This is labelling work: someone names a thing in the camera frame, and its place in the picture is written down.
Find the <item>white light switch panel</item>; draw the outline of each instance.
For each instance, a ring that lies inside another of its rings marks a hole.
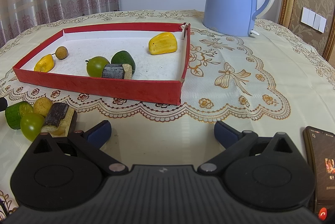
[[[321,33],[324,33],[324,31],[325,31],[326,21],[327,21],[326,18],[321,17],[320,26],[319,26],[319,29],[318,29]]]
[[[313,23],[314,23],[314,17],[315,17],[315,12],[309,10],[309,13],[308,13],[308,20],[307,20],[307,25],[309,25],[310,27],[313,26]]]
[[[301,20],[300,21],[304,24],[307,24],[308,15],[309,15],[309,9],[303,8],[303,12],[301,14]]]
[[[315,14],[314,23],[313,23],[314,29],[319,30],[321,18],[322,18],[321,15]]]

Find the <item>table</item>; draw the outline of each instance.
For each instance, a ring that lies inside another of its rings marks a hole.
[[[260,136],[287,132],[304,156],[306,126],[334,131],[335,70],[312,46],[268,20],[256,20],[259,36],[239,38],[207,29],[202,17],[196,10],[107,12],[30,28],[0,49],[0,96],[9,105],[21,100],[34,103],[41,96],[65,102],[78,112],[77,129],[87,130],[108,119],[113,136],[102,150],[128,167],[197,167],[223,150],[213,135],[214,122],[221,119],[237,130],[253,130]],[[190,61],[180,106],[28,85],[20,83],[11,69],[63,28],[117,22],[191,24]],[[0,198],[10,210],[17,206],[10,177],[29,145],[0,113]]]

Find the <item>green cucumber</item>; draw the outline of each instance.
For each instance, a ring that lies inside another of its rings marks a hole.
[[[20,129],[21,118],[27,113],[32,113],[32,111],[33,107],[26,101],[21,101],[7,107],[5,110],[5,117],[8,126],[13,130]]]
[[[127,51],[122,50],[122,51],[117,52],[111,60],[111,64],[125,64],[125,63],[131,65],[132,72],[134,74],[135,73],[135,62]]]

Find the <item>yellow fruit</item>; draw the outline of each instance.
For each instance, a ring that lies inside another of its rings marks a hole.
[[[65,59],[67,57],[67,48],[65,46],[60,46],[56,50],[57,59]]]
[[[54,58],[51,54],[48,54],[41,58],[35,65],[34,71],[38,72],[49,72],[55,66]]]
[[[33,112],[41,114],[42,116],[46,117],[52,104],[53,103],[49,98],[41,97],[38,100],[36,100],[34,104]]]
[[[149,51],[152,55],[177,51],[177,40],[171,32],[163,32],[151,38]]]

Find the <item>yellow pepper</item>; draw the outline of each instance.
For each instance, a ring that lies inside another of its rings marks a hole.
[[[54,68],[54,66],[54,58],[52,57],[52,54],[49,54],[38,61],[38,63],[35,65],[34,71],[49,72]]]
[[[171,32],[160,33],[149,41],[149,51],[152,55],[176,52],[177,40]]]

